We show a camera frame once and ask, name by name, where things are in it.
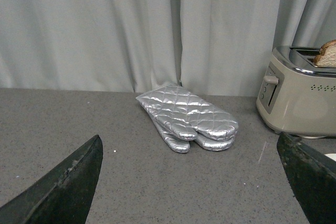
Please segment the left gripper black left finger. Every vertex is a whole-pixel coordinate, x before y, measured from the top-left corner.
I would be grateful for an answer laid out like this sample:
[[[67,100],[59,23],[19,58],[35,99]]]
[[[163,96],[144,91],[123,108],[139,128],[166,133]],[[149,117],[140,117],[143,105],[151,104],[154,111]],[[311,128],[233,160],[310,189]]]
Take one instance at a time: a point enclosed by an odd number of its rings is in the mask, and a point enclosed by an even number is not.
[[[95,135],[1,207],[1,223],[85,223],[103,159]]]

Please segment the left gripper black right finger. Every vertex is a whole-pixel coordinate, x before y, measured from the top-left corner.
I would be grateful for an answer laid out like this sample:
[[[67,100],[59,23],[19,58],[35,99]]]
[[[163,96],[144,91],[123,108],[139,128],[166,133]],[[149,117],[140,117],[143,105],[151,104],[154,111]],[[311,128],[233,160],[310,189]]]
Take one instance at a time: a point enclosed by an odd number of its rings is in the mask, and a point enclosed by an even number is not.
[[[284,132],[277,151],[309,223],[335,223],[335,161]]]

